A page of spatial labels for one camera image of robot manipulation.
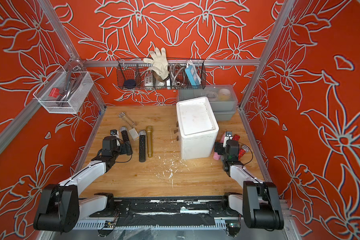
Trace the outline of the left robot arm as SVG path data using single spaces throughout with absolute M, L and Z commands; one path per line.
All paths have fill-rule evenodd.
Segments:
M 37 231 L 68 233 L 95 213 L 116 214 L 113 194 L 100 193 L 80 200 L 81 193 L 107 173 L 120 155 L 131 156 L 131 143 L 116 136 L 103 139 L 102 148 L 90 163 L 68 179 L 42 190 L 33 228 Z

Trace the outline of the red glitter microphone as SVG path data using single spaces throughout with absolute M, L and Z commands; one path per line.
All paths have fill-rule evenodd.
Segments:
M 238 154 L 238 160 L 240 160 L 246 152 L 247 152 L 246 149 L 240 148 L 239 154 Z
M 233 140 L 234 140 L 234 141 L 237 141 L 237 142 L 240 140 L 240 138 L 241 138 L 241 137 L 240 137 L 239 135 L 234 135 L 234 136 L 233 136 Z

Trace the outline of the gold microphone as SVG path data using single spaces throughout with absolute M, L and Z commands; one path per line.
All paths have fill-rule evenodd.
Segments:
M 147 126 L 146 133 L 147 133 L 147 148 L 148 148 L 147 153 L 148 153 L 148 157 L 152 158 L 153 157 L 153 127 Z

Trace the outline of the black glitter microphone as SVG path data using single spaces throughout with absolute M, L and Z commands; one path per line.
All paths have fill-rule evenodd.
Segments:
M 128 136 L 128 129 L 123 126 L 120 128 L 120 132 L 122 134 L 123 142 L 126 145 L 126 154 L 127 156 L 131 156 L 133 154 L 133 150 Z
M 141 130 L 139 132 L 139 162 L 144 163 L 146 161 L 146 131 Z

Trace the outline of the white drawer cabinet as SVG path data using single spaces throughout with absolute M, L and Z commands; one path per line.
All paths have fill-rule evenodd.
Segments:
M 192 160 L 211 155 L 219 125 L 207 97 L 176 104 L 181 158 Z

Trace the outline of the pink microphone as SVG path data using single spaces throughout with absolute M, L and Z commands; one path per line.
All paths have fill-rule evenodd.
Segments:
M 222 152 L 221 151 L 215 151 L 213 154 L 213 159 L 218 161 L 221 158 Z

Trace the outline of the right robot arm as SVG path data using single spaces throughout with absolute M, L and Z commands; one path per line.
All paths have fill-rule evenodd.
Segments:
M 242 194 L 226 195 L 228 208 L 240 214 L 250 229 L 282 230 L 284 217 L 276 185 L 252 175 L 239 160 L 240 150 L 235 140 L 215 143 L 214 152 L 221 156 L 223 170 L 243 190 Z

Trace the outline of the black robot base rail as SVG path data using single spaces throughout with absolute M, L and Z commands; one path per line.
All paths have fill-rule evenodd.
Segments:
M 115 198 L 114 209 L 90 220 L 116 220 L 117 227 L 224 227 L 242 217 L 228 209 L 224 196 Z

